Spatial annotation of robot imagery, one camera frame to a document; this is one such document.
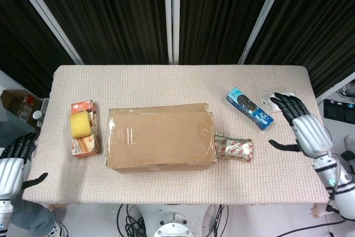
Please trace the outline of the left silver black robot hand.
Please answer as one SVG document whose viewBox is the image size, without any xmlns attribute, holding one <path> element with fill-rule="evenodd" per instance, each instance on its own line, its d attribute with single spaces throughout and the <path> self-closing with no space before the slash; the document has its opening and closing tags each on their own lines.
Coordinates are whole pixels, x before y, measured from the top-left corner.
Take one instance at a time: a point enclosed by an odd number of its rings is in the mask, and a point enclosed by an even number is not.
<svg viewBox="0 0 355 237">
<path fill-rule="evenodd" d="M 22 135 L 1 152 L 1 201 L 14 199 L 21 190 L 38 185 L 48 176 L 48 173 L 43 173 L 36 179 L 23 180 L 24 169 L 37 136 L 33 132 Z"/>
</svg>

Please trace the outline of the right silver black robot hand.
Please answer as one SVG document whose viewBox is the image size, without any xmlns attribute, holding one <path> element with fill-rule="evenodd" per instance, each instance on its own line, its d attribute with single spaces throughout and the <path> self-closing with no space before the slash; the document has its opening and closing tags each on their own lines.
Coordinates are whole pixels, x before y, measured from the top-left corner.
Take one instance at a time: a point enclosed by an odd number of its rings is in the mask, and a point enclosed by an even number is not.
<svg viewBox="0 0 355 237">
<path fill-rule="evenodd" d="M 303 101 L 292 95 L 275 93 L 270 98 L 281 110 L 292 128 L 296 144 L 283 145 L 274 140 L 268 142 L 278 150 L 302 152 L 305 156 L 316 159 L 330 152 L 332 141 L 320 121 L 306 108 Z"/>
</svg>

